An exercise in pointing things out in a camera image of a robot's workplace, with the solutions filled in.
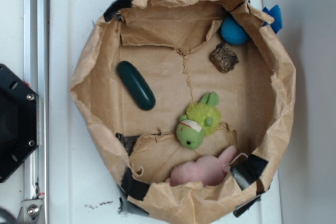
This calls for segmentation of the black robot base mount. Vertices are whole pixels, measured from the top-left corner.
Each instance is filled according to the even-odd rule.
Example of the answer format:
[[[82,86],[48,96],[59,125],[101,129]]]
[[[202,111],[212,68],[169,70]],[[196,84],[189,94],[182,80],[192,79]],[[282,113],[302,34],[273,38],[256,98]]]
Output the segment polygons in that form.
[[[1,64],[1,183],[37,148],[38,95]]]

